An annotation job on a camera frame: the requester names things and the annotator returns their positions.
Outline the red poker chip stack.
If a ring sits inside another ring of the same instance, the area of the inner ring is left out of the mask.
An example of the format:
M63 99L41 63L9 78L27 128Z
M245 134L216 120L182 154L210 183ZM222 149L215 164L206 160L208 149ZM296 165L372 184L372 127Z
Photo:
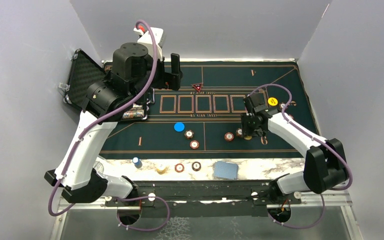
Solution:
M177 173L182 173L185 170L185 166L182 163L178 163L174 166L174 170Z

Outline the yellow round button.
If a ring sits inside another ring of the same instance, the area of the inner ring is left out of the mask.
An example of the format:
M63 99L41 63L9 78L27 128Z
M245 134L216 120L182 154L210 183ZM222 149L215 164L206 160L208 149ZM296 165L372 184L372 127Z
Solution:
M269 97L267 103L272 107L275 107L279 104L278 100L275 97Z

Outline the brown poker chip stack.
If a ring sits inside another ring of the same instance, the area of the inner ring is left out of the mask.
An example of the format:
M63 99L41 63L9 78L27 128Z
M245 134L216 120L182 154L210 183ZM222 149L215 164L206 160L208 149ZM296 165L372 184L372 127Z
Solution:
M192 167L193 171L197 172L197 171L199 171L201 169L202 165L201 165L200 162L195 161L195 162L192 163L191 167Z

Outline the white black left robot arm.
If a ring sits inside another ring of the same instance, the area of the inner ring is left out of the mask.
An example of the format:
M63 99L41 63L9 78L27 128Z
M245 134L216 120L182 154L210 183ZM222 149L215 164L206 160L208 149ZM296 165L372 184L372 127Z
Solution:
M78 129L61 164L45 173L54 188L71 204L92 203L102 196L116 197L124 205L137 200L136 185L126 176L110 176L94 163L112 130L134 104L147 103L151 89L179 90L183 73L180 56L172 53L171 71L163 59L150 55L141 43L125 43L113 53L112 67L90 85L82 103Z

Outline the blue playing card deck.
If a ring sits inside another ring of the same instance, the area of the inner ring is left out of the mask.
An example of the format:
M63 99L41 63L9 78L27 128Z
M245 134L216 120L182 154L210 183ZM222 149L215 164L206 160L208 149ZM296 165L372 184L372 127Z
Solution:
M236 163L217 161L214 164L214 176L216 178L236 180L238 177L239 165Z

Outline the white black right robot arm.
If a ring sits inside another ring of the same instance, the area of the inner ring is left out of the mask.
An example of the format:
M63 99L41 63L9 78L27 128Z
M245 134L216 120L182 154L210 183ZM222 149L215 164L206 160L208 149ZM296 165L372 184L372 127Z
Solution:
M263 137L270 132L286 141L305 159L302 171L286 174L270 183L268 196L272 202L280 204L294 192L321 194L326 190L341 190L338 185L344 182L352 184L353 176L339 140L327 140L276 109L242 113L240 119L243 137Z

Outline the red triangular dealer button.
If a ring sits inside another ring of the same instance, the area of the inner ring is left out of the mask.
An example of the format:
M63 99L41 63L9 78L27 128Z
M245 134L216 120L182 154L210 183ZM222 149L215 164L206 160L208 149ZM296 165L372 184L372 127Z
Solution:
M201 92L202 90L202 87L203 87L203 83L194 83L191 85L198 93Z

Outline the yellow poker chip stack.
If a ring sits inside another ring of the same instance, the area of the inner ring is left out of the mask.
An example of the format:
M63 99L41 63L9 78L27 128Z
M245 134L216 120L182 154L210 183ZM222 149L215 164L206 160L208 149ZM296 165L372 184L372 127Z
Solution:
M157 167L156 167L156 172L160 175L163 175L167 172L167 166L165 164L159 164Z

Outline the blue round button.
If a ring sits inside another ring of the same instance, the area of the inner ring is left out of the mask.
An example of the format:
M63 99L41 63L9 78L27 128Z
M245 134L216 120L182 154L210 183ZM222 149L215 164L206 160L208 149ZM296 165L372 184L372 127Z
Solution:
M183 122L176 122L173 128L176 132L183 132L185 130L185 124Z

